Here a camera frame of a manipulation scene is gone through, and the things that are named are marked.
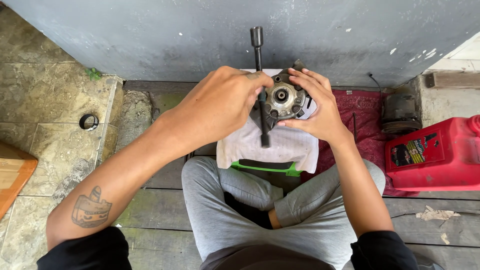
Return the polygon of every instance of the hand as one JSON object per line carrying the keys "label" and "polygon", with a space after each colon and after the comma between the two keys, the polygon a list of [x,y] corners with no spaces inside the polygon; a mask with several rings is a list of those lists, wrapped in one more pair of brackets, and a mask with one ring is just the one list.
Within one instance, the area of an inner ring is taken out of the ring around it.
{"label": "hand", "polygon": [[318,139],[327,141],[331,146],[341,143],[351,132],[345,127],[340,119],[340,113],[336,106],[335,96],[327,78],[307,69],[296,71],[288,69],[292,75],[290,81],[305,89],[317,104],[317,109],[306,120],[287,119],[277,123],[301,129]]}
{"label": "hand", "polygon": [[183,101],[162,116],[171,126],[188,131],[189,140],[200,146],[225,138],[246,122],[262,86],[272,78],[263,72],[250,73],[223,66],[210,72]]}

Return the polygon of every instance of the person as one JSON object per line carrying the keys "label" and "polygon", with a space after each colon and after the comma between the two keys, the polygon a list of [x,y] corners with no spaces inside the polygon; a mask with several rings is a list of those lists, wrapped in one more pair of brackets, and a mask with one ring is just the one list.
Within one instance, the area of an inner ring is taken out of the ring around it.
{"label": "person", "polygon": [[[336,165],[284,197],[282,189],[251,174],[219,169],[207,157],[190,159],[182,184],[200,269],[341,270],[349,259],[355,269],[418,269],[382,200],[385,177],[360,157],[328,79],[306,69],[289,74],[318,108],[307,120],[278,125],[327,141]],[[226,66],[211,72],[50,213],[48,253],[38,269],[131,269],[125,237],[111,224],[165,164],[241,128],[261,87],[273,84],[263,72]],[[266,213],[259,216],[268,224],[240,215],[227,197]]]}

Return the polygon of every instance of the gray sweatpants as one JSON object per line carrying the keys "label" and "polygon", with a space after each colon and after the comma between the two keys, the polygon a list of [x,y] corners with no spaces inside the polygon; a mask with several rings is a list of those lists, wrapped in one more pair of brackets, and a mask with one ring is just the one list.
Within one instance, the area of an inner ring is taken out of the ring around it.
{"label": "gray sweatpants", "polygon": [[[380,193],[385,176],[364,160]],[[318,258],[341,270],[357,237],[348,221],[336,165],[283,197],[281,188],[252,174],[219,169],[209,157],[194,157],[182,170],[183,193],[198,251],[207,256],[226,247],[273,244]],[[275,207],[282,229],[264,229],[225,203],[224,191],[260,210]]]}

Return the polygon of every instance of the red jerry can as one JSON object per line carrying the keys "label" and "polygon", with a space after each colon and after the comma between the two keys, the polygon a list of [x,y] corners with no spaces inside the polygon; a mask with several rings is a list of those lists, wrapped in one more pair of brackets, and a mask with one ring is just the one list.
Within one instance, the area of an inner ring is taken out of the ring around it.
{"label": "red jerry can", "polygon": [[453,117],[389,141],[385,161],[395,189],[480,190],[480,114]]}

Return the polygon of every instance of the white towel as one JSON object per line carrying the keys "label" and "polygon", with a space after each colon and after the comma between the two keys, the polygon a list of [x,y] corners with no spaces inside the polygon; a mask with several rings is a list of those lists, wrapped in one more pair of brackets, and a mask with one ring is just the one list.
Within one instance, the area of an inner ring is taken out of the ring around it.
{"label": "white towel", "polygon": [[[265,69],[269,76],[278,74],[281,69]],[[317,108],[312,100],[310,107],[305,105],[305,114],[299,119],[307,119]],[[270,148],[262,148],[260,135],[262,131],[248,117],[247,122],[239,130],[219,140],[216,146],[218,167],[227,169],[232,162],[242,159],[262,162],[284,163],[294,161],[297,171],[314,173],[318,160],[318,139],[300,129],[275,126],[270,132]]]}

